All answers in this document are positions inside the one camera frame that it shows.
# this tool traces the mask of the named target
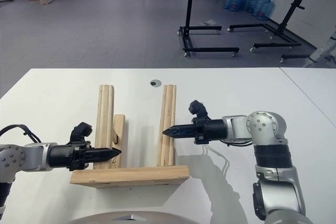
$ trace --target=wooden plank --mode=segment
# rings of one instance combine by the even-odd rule
[[[112,147],[122,150],[122,140],[123,140],[123,132],[125,125],[125,115],[114,115],[113,127],[114,131],[118,135],[118,143],[112,144]],[[121,167],[121,157],[122,153],[119,154],[112,160],[112,168],[120,168]]]
[[[189,170],[181,166],[157,166],[100,170],[76,170],[70,183],[95,188],[147,185],[179,185],[189,178]]]
[[[158,149],[157,149],[157,157],[156,157],[156,165],[161,165],[161,154],[162,154],[162,137],[163,137],[163,124],[164,124],[164,109],[166,104],[166,93],[167,93],[167,86],[163,86],[163,95],[162,95],[162,106],[161,106],[161,119],[160,119],[160,132],[159,132],[159,142],[158,142]]]
[[[161,111],[157,166],[174,165],[174,139],[163,135],[162,131],[175,123],[176,85],[167,85],[163,91],[162,111],[164,114],[162,115]]]
[[[112,148],[112,143],[117,142],[117,134],[113,128],[113,106],[114,87],[101,85],[99,87],[95,148]],[[93,164],[93,169],[112,167],[112,160]]]

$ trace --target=metal rack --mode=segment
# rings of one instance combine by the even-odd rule
[[[188,52],[232,52],[232,56],[235,56],[239,52],[239,47],[194,47],[189,36],[190,30],[215,30],[215,34],[218,34],[222,29],[221,26],[190,26],[190,15],[193,0],[188,0],[187,15],[185,20],[185,26],[180,26],[177,32],[178,36],[182,36],[184,45],[184,56],[188,56]]]
[[[285,18],[281,22],[281,24],[278,26],[278,28],[274,28],[268,24],[260,23],[260,24],[242,24],[242,25],[230,25],[227,28],[227,31],[234,31],[235,28],[243,28],[243,27],[263,27],[266,29],[266,31],[270,31],[273,33],[272,36],[270,36],[270,39],[273,39],[274,36],[278,36],[279,38],[283,39],[285,42],[283,43],[255,43],[252,48],[250,48],[250,52],[254,52],[256,48],[262,48],[262,47],[299,47],[302,44],[297,42],[295,39],[289,37],[288,35],[284,34],[284,31],[286,30],[287,23],[290,19],[290,17],[293,15],[296,8],[299,9],[305,9],[304,7],[300,6],[302,0],[294,0],[293,3],[291,3],[291,7],[289,8]]]

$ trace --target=gray floor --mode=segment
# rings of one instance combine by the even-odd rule
[[[259,49],[269,42],[264,29],[228,33],[229,24],[257,23],[245,12],[222,9],[222,0],[194,0],[192,25],[209,19],[223,25],[220,35],[193,33],[195,47],[240,47],[230,53],[198,53],[186,58],[178,26],[187,0],[55,0],[49,5],[15,0],[0,4],[0,97],[30,68],[226,68],[300,67],[279,64],[283,53],[311,53],[309,46]]]

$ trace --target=wooden board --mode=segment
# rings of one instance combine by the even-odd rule
[[[163,87],[157,166],[174,165],[174,138],[163,135],[162,131],[175,124],[175,107],[176,85],[166,85]]]
[[[76,170],[70,183],[95,188],[148,185],[179,185],[189,178],[189,170],[181,166],[157,166],[121,169]]]
[[[112,143],[117,142],[117,134],[113,128],[113,107],[114,87],[111,85],[100,85],[95,148],[112,148]],[[93,164],[93,169],[109,168],[113,168],[112,160]]]
[[[125,125],[125,115],[114,115],[113,127],[116,134],[118,135],[118,143],[117,144],[112,143],[112,147],[117,148],[121,151],[123,151],[122,141],[123,141],[124,125]],[[121,157],[122,153],[112,159],[112,168],[121,167]]]

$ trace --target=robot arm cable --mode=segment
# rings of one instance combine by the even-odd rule
[[[2,130],[0,130],[0,136],[2,136],[7,131],[14,129],[16,127],[21,128],[24,131],[23,134],[29,136],[30,139],[33,140],[34,143],[41,143],[41,140],[33,132],[31,132],[30,129],[24,124],[12,124],[7,127],[4,127]]]

